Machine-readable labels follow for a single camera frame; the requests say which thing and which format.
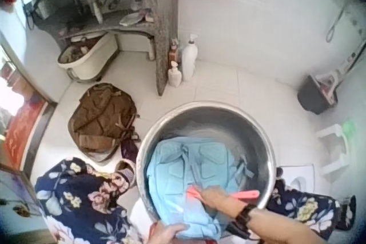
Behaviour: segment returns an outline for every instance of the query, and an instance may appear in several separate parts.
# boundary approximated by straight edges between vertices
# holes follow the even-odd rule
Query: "red door mat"
[[[22,158],[31,138],[30,134],[45,103],[42,99],[36,102],[24,102],[9,123],[5,148],[14,169],[21,168]]]

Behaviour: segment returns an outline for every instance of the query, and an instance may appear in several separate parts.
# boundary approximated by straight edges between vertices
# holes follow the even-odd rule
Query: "hand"
[[[164,227],[159,221],[147,244],[170,244],[177,233],[187,230],[189,225],[179,223]]]
[[[218,210],[219,212],[228,215],[231,218],[236,218],[237,215],[247,205],[245,202],[239,201],[231,196],[219,186],[211,186],[207,189],[201,189],[198,186],[194,188],[201,195],[201,202],[205,205]]]
[[[219,186],[211,186],[207,189],[201,189],[198,186],[193,187],[202,197],[202,203],[218,211],[220,211],[221,206],[229,197],[226,192]]]

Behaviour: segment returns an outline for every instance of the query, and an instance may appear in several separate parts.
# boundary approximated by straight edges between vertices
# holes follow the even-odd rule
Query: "white tiled floor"
[[[148,61],[144,53],[128,52],[116,58],[103,81],[132,96],[141,116],[134,124],[141,138],[160,116],[184,103],[215,100],[238,106],[267,132],[278,166],[313,164],[315,192],[330,192],[330,183],[319,175],[319,168],[329,155],[316,139],[309,114],[298,103],[296,91],[288,86],[235,67],[197,61],[196,72],[190,82],[184,82],[178,88],[167,86],[164,95],[159,97],[155,86],[155,63]],[[90,86],[92,84],[73,83],[63,96],[39,147],[31,175],[33,184],[37,177],[65,157],[79,157],[91,162],[78,151],[67,131],[67,122],[79,98]],[[106,166],[93,165],[101,171],[112,171],[120,158],[116,153]],[[131,209],[137,198],[138,192],[134,188],[123,196],[122,203]],[[138,203],[138,207],[142,207],[141,201]]]

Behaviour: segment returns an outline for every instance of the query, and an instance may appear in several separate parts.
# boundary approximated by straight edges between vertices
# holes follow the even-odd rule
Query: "white plastic basket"
[[[71,45],[60,55],[58,65],[68,71],[74,80],[93,80],[98,77],[109,58],[118,50],[114,34],[104,35],[82,58],[62,63],[75,46]]]

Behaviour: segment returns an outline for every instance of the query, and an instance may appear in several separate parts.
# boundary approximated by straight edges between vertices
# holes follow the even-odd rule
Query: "laundry basket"
[[[245,158],[247,168],[254,176],[246,180],[244,190],[259,190],[257,207],[263,209],[266,206],[275,185],[276,162],[262,127],[250,115],[231,105],[212,101],[193,102],[172,110],[157,121],[138,152],[138,189],[148,212],[156,220],[159,216],[149,195],[146,178],[146,169],[156,144],[168,136],[194,137],[202,131],[210,133],[208,138],[225,144],[236,159]]]
[[[58,58],[58,65],[67,71],[72,80],[77,82],[98,81],[110,65],[110,61],[118,53],[117,41],[114,34],[94,33],[85,36],[85,39],[101,37],[88,52],[77,60],[72,60],[73,52],[80,51],[80,45],[72,43]],[[78,37],[71,41],[81,41],[84,37]]]

